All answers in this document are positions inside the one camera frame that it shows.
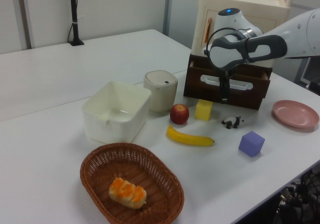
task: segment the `black stand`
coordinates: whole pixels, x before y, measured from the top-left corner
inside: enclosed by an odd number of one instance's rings
[[[79,39],[78,17],[77,17],[77,0],[71,0],[71,13],[72,13],[73,40],[69,41],[69,43],[71,44],[71,46],[84,45],[84,42]]]

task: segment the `wooden drawer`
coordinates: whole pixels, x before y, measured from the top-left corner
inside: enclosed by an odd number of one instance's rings
[[[249,64],[236,67],[232,80],[252,83],[252,89],[230,89],[228,104],[258,110],[262,99],[266,97],[272,69]],[[214,68],[206,57],[190,55],[186,74],[184,93],[186,97],[221,102],[220,87],[201,81],[201,76],[217,77]]]

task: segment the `white container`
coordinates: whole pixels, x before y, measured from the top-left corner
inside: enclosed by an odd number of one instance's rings
[[[168,71],[155,70],[145,74],[143,87],[151,91],[149,109],[164,112],[172,108],[176,98],[178,79]]]
[[[148,89],[108,82],[82,106],[86,136],[104,144],[130,143],[146,122],[150,96]]]

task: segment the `panda figurine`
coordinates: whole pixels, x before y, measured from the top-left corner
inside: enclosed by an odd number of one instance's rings
[[[236,116],[236,117],[228,117],[226,119],[224,119],[221,123],[223,125],[226,124],[226,128],[230,129],[230,127],[233,125],[233,128],[238,128],[239,124],[240,124],[240,119],[241,116]]]

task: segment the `yellow sponge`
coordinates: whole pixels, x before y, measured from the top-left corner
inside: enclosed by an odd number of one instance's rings
[[[213,104],[212,101],[199,99],[195,108],[194,118],[209,121]]]

